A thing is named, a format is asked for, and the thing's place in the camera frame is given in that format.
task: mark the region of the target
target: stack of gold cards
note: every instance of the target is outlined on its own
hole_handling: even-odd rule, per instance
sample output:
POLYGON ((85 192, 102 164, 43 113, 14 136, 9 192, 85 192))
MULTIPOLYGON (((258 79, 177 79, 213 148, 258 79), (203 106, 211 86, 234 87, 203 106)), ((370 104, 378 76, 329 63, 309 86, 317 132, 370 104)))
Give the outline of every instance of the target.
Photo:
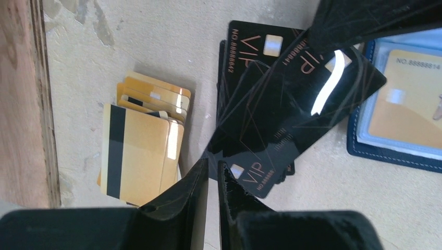
POLYGON ((174 185, 190 91, 129 71, 103 111, 101 192, 142 206, 174 185))

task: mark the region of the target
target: wooden edge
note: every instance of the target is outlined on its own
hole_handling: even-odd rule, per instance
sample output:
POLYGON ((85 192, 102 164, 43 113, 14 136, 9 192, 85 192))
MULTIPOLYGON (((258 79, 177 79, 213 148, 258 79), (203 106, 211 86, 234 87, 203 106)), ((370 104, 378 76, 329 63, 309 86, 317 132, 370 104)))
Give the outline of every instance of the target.
POLYGON ((48 200, 49 207, 55 208, 61 205, 61 199, 42 0, 30 0, 28 7, 32 27, 30 29, 31 56, 35 66, 35 83, 40 99, 40 122, 46 164, 48 200))

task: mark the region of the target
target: black magnetic stripe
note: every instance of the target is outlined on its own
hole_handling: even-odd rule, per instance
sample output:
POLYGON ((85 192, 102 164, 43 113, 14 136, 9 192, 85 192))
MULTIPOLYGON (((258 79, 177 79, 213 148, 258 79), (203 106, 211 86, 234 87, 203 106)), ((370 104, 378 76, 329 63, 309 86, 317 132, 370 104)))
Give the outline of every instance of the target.
POLYGON ((149 113, 147 113, 148 115, 151 115, 151 116, 154 116, 154 117, 158 117, 158 118, 161 118, 161 116, 159 115, 159 112, 158 111, 155 111, 155 112, 149 112, 149 113))
POLYGON ((137 104, 138 106, 141 106, 141 107, 143 106, 143 102, 142 101, 137 100, 135 98, 132 98, 130 96, 128 96, 127 101, 130 102, 130 103, 133 103, 133 104, 137 104))
POLYGON ((126 109, 114 105, 110 108, 107 195, 120 198, 126 109))

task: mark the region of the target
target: wooden board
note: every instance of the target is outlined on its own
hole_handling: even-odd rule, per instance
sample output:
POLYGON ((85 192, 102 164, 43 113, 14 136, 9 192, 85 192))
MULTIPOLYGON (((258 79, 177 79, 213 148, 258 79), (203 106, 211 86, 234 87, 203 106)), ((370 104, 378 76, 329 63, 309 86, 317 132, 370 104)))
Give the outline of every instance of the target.
POLYGON ((41 0, 0 3, 0 199, 60 205, 41 0))

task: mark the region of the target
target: white surface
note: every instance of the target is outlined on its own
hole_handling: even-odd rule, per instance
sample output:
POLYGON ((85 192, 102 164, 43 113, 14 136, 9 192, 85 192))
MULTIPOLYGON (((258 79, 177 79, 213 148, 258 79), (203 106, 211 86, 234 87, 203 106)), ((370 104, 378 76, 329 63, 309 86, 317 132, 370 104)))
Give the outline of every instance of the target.
MULTIPOLYGON (((44 1, 53 17, 46 17, 47 48, 65 207, 122 205, 102 195, 95 181, 102 106, 114 101, 126 70, 193 91, 182 150, 182 166, 189 169, 214 129, 218 43, 228 22, 306 28, 317 4, 79 1, 44 1)), ((296 175, 275 186, 264 203, 275 210, 354 209, 372 221, 385 249, 440 249, 442 174, 349 156, 345 140, 345 126, 334 128, 297 159, 296 175)), ((219 249, 216 183, 211 180, 209 188, 205 248, 219 249)))
POLYGON ((6 215, 7 213, 15 211, 17 209, 22 209, 22 207, 0 199, 0 218, 6 215))

